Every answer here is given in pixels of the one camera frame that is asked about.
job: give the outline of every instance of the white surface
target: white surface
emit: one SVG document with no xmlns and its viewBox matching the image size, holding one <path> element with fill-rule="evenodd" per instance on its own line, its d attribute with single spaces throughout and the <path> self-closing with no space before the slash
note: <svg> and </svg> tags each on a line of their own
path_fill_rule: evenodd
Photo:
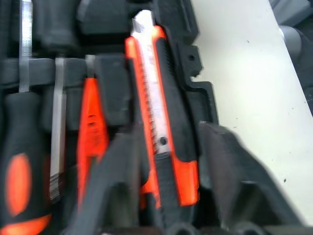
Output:
<svg viewBox="0 0 313 235">
<path fill-rule="evenodd" d="M 193 0 L 220 124 L 269 169 L 313 225 L 313 118 L 267 0 Z"/>
</svg>

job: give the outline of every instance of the orange plastic part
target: orange plastic part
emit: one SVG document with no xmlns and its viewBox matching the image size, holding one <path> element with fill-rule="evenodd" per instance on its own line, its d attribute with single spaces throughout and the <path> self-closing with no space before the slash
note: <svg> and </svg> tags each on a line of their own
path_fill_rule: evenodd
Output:
<svg viewBox="0 0 313 235">
<path fill-rule="evenodd" d="M 141 187 L 141 195 L 145 193 L 152 193 L 155 201 L 156 201 L 156 208 L 160 208 L 161 201 L 158 189 L 158 182 L 157 182 L 157 172 L 156 166 L 154 162 L 154 148 L 153 148 L 153 141 L 152 141 L 152 127 L 149 120 L 150 115 L 150 108 L 148 105 L 148 95 L 145 89 L 145 81 L 144 81 L 144 74 L 142 70 L 142 62 L 139 52 L 139 46 L 134 37 L 129 37 L 125 41 L 125 50 L 126 56 L 128 59 L 132 59 L 134 63 L 134 72 L 136 78 L 136 86 L 138 90 L 139 96 L 139 103 L 140 103 L 140 110 L 141 116 L 143 119 L 144 124 L 144 135 L 145 141 L 148 151 L 148 158 L 149 158 L 149 165 L 150 165 L 150 172 L 148 181 L 144 186 Z"/>
<path fill-rule="evenodd" d="M 166 40 L 166 35 L 163 29 L 160 26 L 155 26 L 152 31 L 152 42 L 153 42 L 153 49 L 154 49 L 154 55 L 155 55 L 155 65 L 156 65 L 156 71 L 158 75 L 158 80 L 161 88 L 162 93 L 162 99 L 165 106 L 165 116 L 167 120 L 167 130 L 168 130 L 168 136 L 169 136 L 169 145 L 171 150 L 171 157 L 173 162 L 173 168 L 175 173 L 175 179 L 176 179 L 176 185 L 178 188 L 179 193 L 179 202 L 181 206 L 191 206 L 197 203 L 199 200 L 199 179 L 198 179 L 198 164 L 197 161 L 190 161 L 190 162 L 182 162 L 178 159 L 176 153 L 175 153 L 175 147 L 173 142 L 173 137 L 171 133 L 171 127 L 170 127 L 170 119 L 167 112 L 166 107 L 166 99 L 165 99 L 165 93 L 163 89 L 162 79 L 161 79 L 161 72 L 158 60 L 158 54 L 157 54 L 157 40 L 163 38 Z"/>
<path fill-rule="evenodd" d="M 46 228 L 50 220 L 49 214 L 27 222 L 10 224 L 0 230 L 0 235 L 38 235 Z"/>
<path fill-rule="evenodd" d="M 15 155 L 5 177 L 5 201 L 12 217 L 22 213 L 31 194 L 31 168 L 26 154 Z"/>
<path fill-rule="evenodd" d="M 81 204 L 92 162 L 99 162 L 109 146 L 109 134 L 102 113 L 100 93 L 95 78 L 87 78 L 83 94 L 77 143 L 78 203 Z"/>
</svg>

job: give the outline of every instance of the orange utility knife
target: orange utility knife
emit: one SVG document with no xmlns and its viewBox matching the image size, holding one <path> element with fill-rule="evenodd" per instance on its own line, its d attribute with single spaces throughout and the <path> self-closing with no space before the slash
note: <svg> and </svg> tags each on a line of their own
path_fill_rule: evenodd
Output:
<svg viewBox="0 0 313 235">
<path fill-rule="evenodd" d="M 86 78 L 77 143 L 78 203 L 81 204 L 90 169 L 99 162 L 109 146 L 109 134 L 102 112 L 97 79 L 94 78 L 94 55 L 86 56 Z"/>
<path fill-rule="evenodd" d="M 125 42 L 135 75 L 147 159 L 142 159 L 141 208 L 149 226 L 192 223 L 199 200 L 193 130 L 175 79 L 164 30 L 140 11 Z"/>
</svg>

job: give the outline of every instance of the orange and black handle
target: orange and black handle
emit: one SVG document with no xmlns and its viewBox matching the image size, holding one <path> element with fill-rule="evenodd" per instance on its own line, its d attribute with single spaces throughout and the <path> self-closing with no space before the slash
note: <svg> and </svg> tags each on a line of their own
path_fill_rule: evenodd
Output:
<svg viewBox="0 0 313 235">
<path fill-rule="evenodd" d="M 109 146 L 109 134 L 102 112 L 96 78 L 85 81 L 81 122 L 77 143 L 78 203 L 81 204 L 90 169 L 98 163 Z"/>
<path fill-rule="evenodd" d="M 1 235 L 37 235 L 51 220 L 50 157 L 40 130 L 40 96 L 9 94 L 0 165 Z"/>
<path fill-rule="evenodd" d="M 168 228 L 177 222 L 193 222 L 199 200 L 198 163 L 192 127 L 178 89 L 168 42 L 160 26 L 152 32 L 154 61 L 168 123 L 170 152 L 154 153 L 150 110 L 146 94 L 139 43 L 130 37 L 125 42 L 126 55 L 135 74 L 145 146 L 142 159 L 141 208 L 147 225 Z"/>
</svg>

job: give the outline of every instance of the screwdriver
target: screwdriver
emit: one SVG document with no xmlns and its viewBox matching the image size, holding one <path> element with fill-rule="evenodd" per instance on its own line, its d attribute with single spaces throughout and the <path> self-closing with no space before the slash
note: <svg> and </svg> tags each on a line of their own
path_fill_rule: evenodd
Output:
<svg viewBox="0 0 313 235">
<path fill-rule="evenodd" d="M 55 59 L 56 79 L 53 94 L 53 118 L 51 135 L 51 165 L 50 165 L 50 198 L 52 202 L 60 200 L 65 154 L 65 122 L 67 95 L 64 90 L 65 59 Z"/>
<path fill-rule="evenodd" d="M 199 200 L 197 155 L 166 35 L 149 10 L 133 18 L 133 27 L 125 48 L 135 74 L 148 159 L 142 160 L 148 162 L 142 167 L 148 178 L 141 187 L 141 209 L 148 213 L 149 226 L 192 223 Z"/>
<path fill-rule="evenodd" d="M 78 203 L 81 204 L 91 167 L 100 162 L 109 146 L 109 134 L 102 112 L 100 92 L 94 77 L 94 55 L 86 56 L 85 80 L 80 128 L 77 142 Z"/>
<path fill-rule="evenodd" d="M 2 235 L 36 235 L 51 220 L 49 156 L 38 126 L 41 97 L 29 90 L 32 2 L 20 7 L 19 93 L 5 97 L 8 126 L 1 156 Z"/>
</svg>

